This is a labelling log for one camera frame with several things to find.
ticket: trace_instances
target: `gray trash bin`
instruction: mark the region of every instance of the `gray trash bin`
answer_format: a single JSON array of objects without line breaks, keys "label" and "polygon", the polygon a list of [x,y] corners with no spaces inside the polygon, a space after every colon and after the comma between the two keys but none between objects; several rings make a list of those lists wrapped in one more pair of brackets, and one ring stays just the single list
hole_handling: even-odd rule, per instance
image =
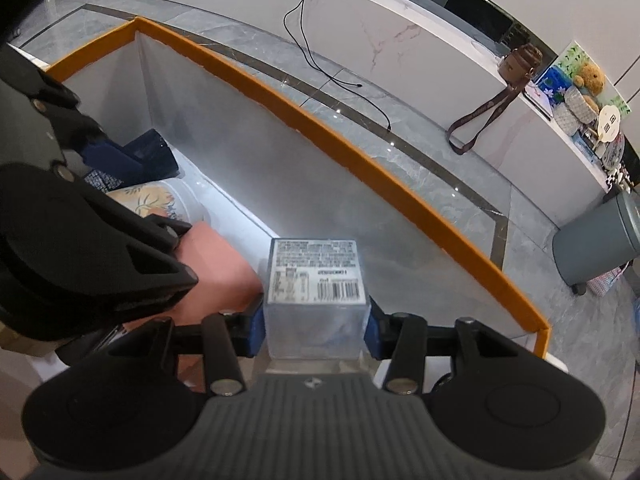
[{"label": "gray trash bin", "polygon": [[553,240],[558,272],[567,285],[585,283],[640,255],[636,193],[620,193],[560,229]]}]

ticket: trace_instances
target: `orange trim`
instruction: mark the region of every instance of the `orange trim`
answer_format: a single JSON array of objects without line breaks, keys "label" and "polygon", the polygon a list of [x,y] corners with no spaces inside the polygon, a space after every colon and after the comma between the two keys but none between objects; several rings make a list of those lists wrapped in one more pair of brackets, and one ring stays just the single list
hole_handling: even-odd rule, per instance
[{"label": "orange trim", "polygon": [[131,43],[136,38],[136,30],[138,27],[135,22],[124,23],[86,45],[76,48],[71,54],[67,54],[48,67],[47,73],[58,81],[66,81],[85,66]]},{"label": "orange trim", "polygon": [[257,78],[236,68],[225,57],[150,20],[138,17],[81,47],[49,70],[54,72],[56,78],[61,74],[66,75],[60,77],[60,80],[64,80],[83,66],[132,41],[136,30],[171,47],[207,72],[234,86],[248,98],[262,104],[287,126],[299,131],[333,160],[347,168],[445,250],[489,291],[524,330],[537,333],[534,353],[540,357],[545,355],[551,331],[548,321],[484,254],[467,242],[455,227],[417,194],[359,148]]}]

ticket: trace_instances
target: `brown strap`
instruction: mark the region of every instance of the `brown strap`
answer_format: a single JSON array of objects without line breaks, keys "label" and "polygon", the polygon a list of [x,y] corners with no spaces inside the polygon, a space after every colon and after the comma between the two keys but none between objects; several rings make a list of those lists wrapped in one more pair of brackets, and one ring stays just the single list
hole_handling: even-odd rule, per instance
[{"label": "brown strap", "polygon": [[[449,146],[451,146],[451,149],[458,155],[463,155],[464,153],[468,152],[476,144],[476,140],[478,140],[478,137],[482,133],[482,130],[484,130],[487,126],[489,126],[489,124],[493,123],[498,117],[500,117],[502,112],[506,110],[507,106],[509,106],[509,104],[518,96],[518,94],[524,90],[527,83],[529,83],[528,77],[519,81],[516,86],[507,85],[507,88],[498,93],[493,99],[485,102],[469,115],[465,115],[464,117],[458,119],[455,123],[453,123],[447,130],[447,140],[449,141]],[[460,147],[451,142],[451,134],[455,129],[484,114],[487,110],[490,110],[495,105],[498,106],[494,110],[494,113],[491,114],[489,120],[484,124],[480,131],[476,133],[476,136],[473,139]]]}]

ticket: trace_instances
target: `transparent cube container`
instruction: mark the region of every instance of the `transparent cube container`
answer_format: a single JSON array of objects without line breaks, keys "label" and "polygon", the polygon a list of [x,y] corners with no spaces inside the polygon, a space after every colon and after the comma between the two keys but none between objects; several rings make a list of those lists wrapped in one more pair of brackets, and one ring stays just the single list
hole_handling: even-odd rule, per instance
[{"label": "transparent cube container", "polygon": [[276,238],[264,303],[273,359],[357,359],[370,303],[354,240]]}]

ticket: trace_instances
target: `barcode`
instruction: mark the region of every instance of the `barcode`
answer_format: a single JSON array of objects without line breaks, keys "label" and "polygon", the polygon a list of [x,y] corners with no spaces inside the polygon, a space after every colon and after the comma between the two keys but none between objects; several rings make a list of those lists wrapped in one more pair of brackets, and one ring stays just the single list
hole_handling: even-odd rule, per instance
[{"label": "barcode", "polygon": [[318,283],[318,300],[357,300],[360,298],[358,280]]}]

